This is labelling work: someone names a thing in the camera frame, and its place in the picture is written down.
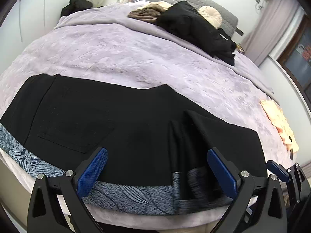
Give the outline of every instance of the brown wooden door frame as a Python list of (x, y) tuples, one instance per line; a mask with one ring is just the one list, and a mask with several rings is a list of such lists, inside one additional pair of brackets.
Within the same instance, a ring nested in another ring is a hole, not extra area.
[(295, 47), (297, 46), (299, 40), (301, 39), (305, 29), (307, 27), (311, 27), (311, 20), (305, 15), (295, 33), (292, 40), (289, 42), (285, 50), (282, 52), (280, 57), (277, 59), (277, 62), (282, 66), (282, 68), (287, 72), (287, 74), (290, 76), (290, 78), (293, 80), (297, 88), (299, 89), (300, 93), (302, 94), (303, 98), (305, 99), (309, 109), (311, 110), (311, 99), (309, 99), (304, 92), (306, 88), (308, 88), (309, 84), (307, 84), (305, 87), (303, 85), (300, 85), (296, 77), (291, 73), (291, 71), (285, 66), (285, 62), (288, 60), (292, 52), (295, 50)]

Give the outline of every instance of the black garment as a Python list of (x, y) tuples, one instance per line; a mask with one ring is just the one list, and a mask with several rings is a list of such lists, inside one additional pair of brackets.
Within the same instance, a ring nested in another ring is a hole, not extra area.
[(70, 0), (69, 5), (63, 7), (60, 16), (69, 16), (77, 11), (87, 10), (93, 7), (93, 4), (87, 0)]
[(204, 168), (210, 197), (218, 188), (206, 161), (217, 147), (253, 176), (266, 176), (255, 131), (213, 116), (168, 85), (135, 89), (41, 74), (24, 83), (1, 123), (27, 150), (63, 170), (98, 146), (108, 161), (98, 180), (131, 186), (172, 184), (180, 172), (182, 199), (193, 198), (188, 172)]
[(157, 18), (156, 24), (169, 33), (194, 44), (212, 57), (217, 56), (234, 66), (232, 52), (236, 49), (236, 44), (222, 38), (217, 29), (186, 1), (178, 2), (163, 12)]

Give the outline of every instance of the blue gripper pad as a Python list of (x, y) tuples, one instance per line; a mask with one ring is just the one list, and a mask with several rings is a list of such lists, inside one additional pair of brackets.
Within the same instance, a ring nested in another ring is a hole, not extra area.
[(225, 195), (234, 199), (238, 195), (236, 181), (212, 149), (207, 152), (207, 162)]
[(108, 159), (108, 152), (102, 148), (89, 164), (87, 169), (77, 181), (77, 195), (81, 199), (89, 194), (93, 188), (99, 174), (105, 167)]
[(270, 172), (276, 174), (279, 177), (280, 181), (285, 183), (290, 182), (290, 175), (288, 174), (287, 170), (283, 166), (275, 163), (273, 160), (268, 160), (266, 168)]

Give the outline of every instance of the round cushion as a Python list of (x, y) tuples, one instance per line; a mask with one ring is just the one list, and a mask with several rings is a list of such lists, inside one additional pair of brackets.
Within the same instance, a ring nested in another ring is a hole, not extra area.
[(199, 8), (198, 12), (216, 29), (218, 29), (221, 26), (222, 17), (215, 8), (210, 6), (203, 6)]

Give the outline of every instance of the brown blanket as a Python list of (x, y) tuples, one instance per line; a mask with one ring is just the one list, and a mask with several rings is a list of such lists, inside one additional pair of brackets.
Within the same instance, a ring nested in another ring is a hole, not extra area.
[(150, 4), (145, 8), (134, 10), (128, 14), (128, 17), (137, 20), (145, 21), (148, 23), (154, 23), (155, 20), (165, 11), (160, 5)]

